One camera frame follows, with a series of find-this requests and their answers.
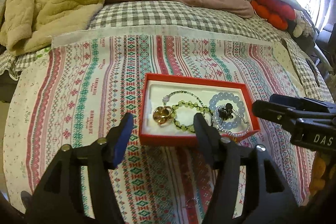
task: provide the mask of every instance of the pink flower print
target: pink flower print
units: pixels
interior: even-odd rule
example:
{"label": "pink flower print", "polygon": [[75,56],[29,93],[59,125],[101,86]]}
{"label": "pink flower print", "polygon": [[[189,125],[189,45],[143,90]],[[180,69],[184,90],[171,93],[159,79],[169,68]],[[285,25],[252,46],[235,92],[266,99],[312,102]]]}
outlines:
{"label": "pink flower print", "polygon": [[217,70],[217,71],[216,71],[216,74],[217,74],[219,77],[221,77],[221,76],[222,76],[222,74],[223,74],[223,72],[222,72],[222,71],[220,71],[220,70]]}
{"label": "pink flower print", "polygon": [[75,96],[78,93],[78,90],[74,89],[70,93],[71,93],[72,96]]}
{"label": "pink flower print", "polygon": [[63,132],[63,137],[67,140],[70,137],[71,133],[68,129],[65,129]]}
{"label": "pink flower print", "polygon": [[72,120],[72,117],[68,114],[65,118],[64,118],[65,122],[68,123]]}
{"label": "pink flower print", "polygon": [[79,78],[75,81],[75,84],[78,85],[82,80],[80,80]]}
{"label": "pink flower print", "polygon": [[70,103],[68,103],[68,108],[72,109],[75,106],[75,103],[73,101],[71,101]]}

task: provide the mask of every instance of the stuffed animal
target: stuffed animal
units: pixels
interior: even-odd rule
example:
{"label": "stuffed animal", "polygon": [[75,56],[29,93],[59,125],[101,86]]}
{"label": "stuffed animal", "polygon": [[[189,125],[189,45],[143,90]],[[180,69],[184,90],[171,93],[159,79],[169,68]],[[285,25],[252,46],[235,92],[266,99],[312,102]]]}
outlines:
{"label": "stuffed animal", "polygon": [[296,14],[296,27],[293,31],[294,37],[299,37],[300,35],[303,35],[304,37],[314,37],[315,31],[312,27],[312,25],[308,22],[308,20],[303,15],[303,12],[295,10]]}
{"label": "stuffed animal", "polygon": [[296,19],[294,9],[281,0],[252,0],[251,5],[258,16],[283,31],[288,28],[286,19]]}

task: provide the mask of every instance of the floor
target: floor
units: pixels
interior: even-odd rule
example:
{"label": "floor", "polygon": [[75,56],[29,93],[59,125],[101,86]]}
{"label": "floor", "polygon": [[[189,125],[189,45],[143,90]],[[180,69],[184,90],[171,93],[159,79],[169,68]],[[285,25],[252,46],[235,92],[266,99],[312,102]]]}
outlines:
{"label": "floor", "polygon": [[3,170],[3,135],[8,114],[9,104],[0,102],[0,191],[7,194],[5,174]]}

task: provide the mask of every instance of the bed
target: bed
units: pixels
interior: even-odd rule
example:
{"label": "bed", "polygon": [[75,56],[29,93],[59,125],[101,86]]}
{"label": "bed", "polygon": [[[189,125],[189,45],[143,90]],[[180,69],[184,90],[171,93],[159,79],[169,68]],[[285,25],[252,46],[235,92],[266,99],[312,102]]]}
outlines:
{"label": "bed", "polygon": [[[246,83],[253,100],[279,93],[332,101],[323,78],[318,73],[318,87],[307,55],[290,35],[258,16],[243,19],[177,1],[127,1],[105,5],[88,29],[109,34],[19,56],[5,67],[14,78],[22,71],[4,137],[9,197],[21,211],[20,192],[34,190],[62,144],[87,145],[129,111],[135,115],[135,129],[125,160],[110,172],[125,221],[201,222],[216,173],[196,149],[139,142],[147,72]],[[260,125],[259,133],[240,144],[264,144],[302,203],[314,154],[291,145],[289,133],[280,126],[262,120]],[[82,179],[85,213],[92,215],[85,170]],[[243,189],[244,179],[234,217],[241,213]]]}

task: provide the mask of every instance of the orange object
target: orange object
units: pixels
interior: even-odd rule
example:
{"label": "orange object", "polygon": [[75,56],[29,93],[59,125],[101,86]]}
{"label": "orange object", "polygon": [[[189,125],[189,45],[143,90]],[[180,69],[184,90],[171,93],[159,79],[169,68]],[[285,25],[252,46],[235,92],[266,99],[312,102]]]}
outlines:
{"label": "orange object", "polygon": [[251,5],[258,16],[280,30],[288,28],[288,20],[295,20],[295,11],[281,0],[252,0]]}

